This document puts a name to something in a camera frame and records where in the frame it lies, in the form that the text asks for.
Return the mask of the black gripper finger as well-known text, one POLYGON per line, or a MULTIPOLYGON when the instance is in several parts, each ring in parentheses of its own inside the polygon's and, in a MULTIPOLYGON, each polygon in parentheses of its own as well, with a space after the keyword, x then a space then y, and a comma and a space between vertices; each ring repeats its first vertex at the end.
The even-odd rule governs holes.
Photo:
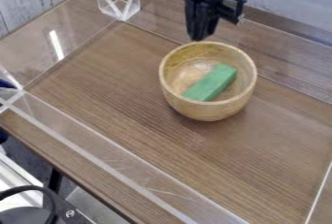
POLYGON ((202 4, 202 38, 206 39, 214 34, 220 21, 220 4, 202 4))
POLYGON ((202 40, 198 5, 196 0, 186 0, 186 32, 193 41, 202 40))

